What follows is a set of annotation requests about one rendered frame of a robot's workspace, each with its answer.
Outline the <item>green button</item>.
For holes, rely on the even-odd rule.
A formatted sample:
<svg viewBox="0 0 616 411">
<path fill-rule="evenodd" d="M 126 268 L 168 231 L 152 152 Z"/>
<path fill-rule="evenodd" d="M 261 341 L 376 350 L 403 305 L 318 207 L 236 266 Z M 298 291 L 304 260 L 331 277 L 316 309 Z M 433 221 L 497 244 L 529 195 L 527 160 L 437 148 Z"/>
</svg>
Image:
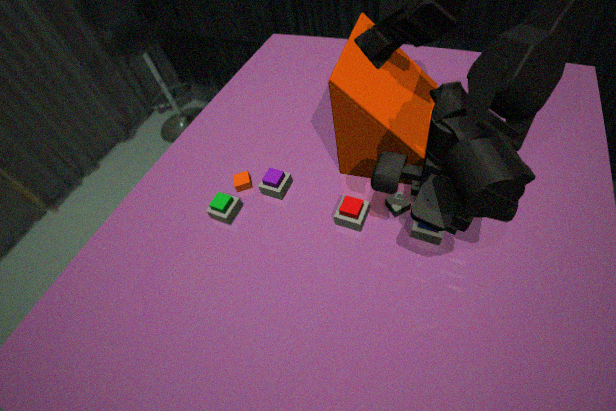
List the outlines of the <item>green button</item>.
<svg viewBox="0 0 616 411">
<path fill-rule="evenodd" d="M 211 219 L 232 225 L 242 207 L 243 204 L 238 197 L 218 192 L 206 212 Z"/>
</svg>

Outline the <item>red button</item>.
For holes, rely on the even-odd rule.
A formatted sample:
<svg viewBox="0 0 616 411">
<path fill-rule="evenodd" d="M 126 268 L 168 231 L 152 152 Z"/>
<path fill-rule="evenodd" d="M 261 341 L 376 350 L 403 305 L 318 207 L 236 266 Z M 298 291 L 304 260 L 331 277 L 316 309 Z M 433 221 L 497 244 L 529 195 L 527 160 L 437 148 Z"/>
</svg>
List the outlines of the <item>red button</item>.
<svg viewBox="0 0 616 411">
<path fill-rule="evenodd" d="M 334 215 L 336 225 L 361 232 L 370 211 L 370 202 L 343 195 Z"/>
</svg>

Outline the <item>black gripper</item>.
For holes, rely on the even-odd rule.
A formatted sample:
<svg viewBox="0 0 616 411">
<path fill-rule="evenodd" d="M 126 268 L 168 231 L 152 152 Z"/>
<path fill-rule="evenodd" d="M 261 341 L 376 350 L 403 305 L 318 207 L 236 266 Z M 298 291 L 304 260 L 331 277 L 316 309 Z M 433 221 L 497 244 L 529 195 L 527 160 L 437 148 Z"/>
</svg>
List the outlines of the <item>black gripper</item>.
<svg viewBox="0 0 616 411">
<path fill-rule="evenodd" d="M 420 191 L 419 184 L 425 170 L 432 172 L 434 170 L 431 167 L 441 169 L 441 175 L 449 176 L 445 162 L 432 156 L 426 146 L 426 154 L 423 167 L 415 166 L 405 163 L 407 162 L 408 155 L 399 154 L 389 151 L 383 151 L 377 160 L 375 168 L 371 177 L 371 187 L 375 191 L 380 191 L 388 194 L 397 192 L 399 180 L 411 181 L 411 192 L 409 199 L 415 202 L 415 199 Z M 515 205 L 504 211 L 503 213 L 493 215 L 487 218 L 494 220 L 509 222 L 513 219 L 518 209 L 518 201 Z"/>
</svg>

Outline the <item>blue button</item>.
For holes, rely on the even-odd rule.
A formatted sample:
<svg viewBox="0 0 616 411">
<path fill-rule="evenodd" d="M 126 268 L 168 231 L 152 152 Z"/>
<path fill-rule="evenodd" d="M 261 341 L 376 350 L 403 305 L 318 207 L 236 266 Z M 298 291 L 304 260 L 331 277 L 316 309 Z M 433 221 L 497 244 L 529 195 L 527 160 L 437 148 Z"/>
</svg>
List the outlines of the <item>blue button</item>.
<svg viewBox="0 0 616 411">
<path fill-rule="evenodd" d="M 440 246 L 443 234 L 444 231 L 437 231 L 421 222 L 414 221 L 410 237 Z"/>
</svg>

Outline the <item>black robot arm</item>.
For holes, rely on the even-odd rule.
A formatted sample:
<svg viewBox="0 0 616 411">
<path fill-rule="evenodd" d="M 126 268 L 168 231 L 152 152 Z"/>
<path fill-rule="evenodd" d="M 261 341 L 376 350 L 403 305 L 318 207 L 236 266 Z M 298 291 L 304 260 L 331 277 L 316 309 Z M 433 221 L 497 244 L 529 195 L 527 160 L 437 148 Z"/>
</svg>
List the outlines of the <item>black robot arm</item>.
<svg viewBox="0 0 616 411">
<path fill-rule="evenodd" d="M 438 41 L 467 0 L 382 0 L 379 20 L 354 39 L 376 69 L 406 41 Z M 460 81 L 430 91 L 435 102 L 426 146 L 445 162 L 425 170 L 411 217 L 437 231 L 466 231 L 474 217 L 512 208 L 535 174 L 516 151 L 558 85 L 568 52 L 608 0 L 540 0 L 500 33 Z M 497 115 L 506 119 L 506 122 Z"/>
</svg>

